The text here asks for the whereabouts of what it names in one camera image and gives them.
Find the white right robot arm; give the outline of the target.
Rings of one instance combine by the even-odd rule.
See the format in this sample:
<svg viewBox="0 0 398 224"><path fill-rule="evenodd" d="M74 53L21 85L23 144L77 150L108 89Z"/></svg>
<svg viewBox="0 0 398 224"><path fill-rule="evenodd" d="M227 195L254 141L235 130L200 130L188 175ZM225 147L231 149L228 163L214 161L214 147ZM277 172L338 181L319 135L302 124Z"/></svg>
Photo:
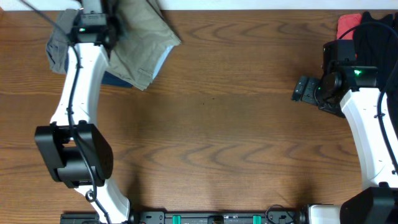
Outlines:
<svg viewBox="0 0 398 224"><path fill-rule="evenodd" d="M397 223L397 131L378 69L357 61L352 40L323 46L321 78L302 76L292 94L347 120L361 167L362 192L341 205L308 204L296 223Z"/></svg>

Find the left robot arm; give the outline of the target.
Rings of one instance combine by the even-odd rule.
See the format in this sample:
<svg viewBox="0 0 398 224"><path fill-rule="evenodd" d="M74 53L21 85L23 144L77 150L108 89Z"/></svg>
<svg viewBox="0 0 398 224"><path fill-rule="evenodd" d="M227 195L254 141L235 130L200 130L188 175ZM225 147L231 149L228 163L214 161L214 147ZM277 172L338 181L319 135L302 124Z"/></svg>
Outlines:
<svg viewBox="0 0 398 224"><path fill-rule="evenodd" d="M101 83L118 39L114 1L81 1L65 32L67 75L50 123L35 130L35 143L56 182L82 194L100 223L128 223L131 204L113 173L113 152L97 128Z"/></svg>

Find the light khaki shorts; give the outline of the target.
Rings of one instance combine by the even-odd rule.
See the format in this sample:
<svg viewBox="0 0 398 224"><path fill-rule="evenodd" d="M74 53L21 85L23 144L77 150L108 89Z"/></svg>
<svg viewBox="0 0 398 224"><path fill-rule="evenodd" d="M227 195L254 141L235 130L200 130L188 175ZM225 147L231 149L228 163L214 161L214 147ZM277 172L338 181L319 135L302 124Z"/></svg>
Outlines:
<svg viewBox="0 0 398 224"><path fill-rule="evenodd" d="M116 16L121 34L106 71L143 91L181 40L165 21L157 1L118 1Z"/></svg>

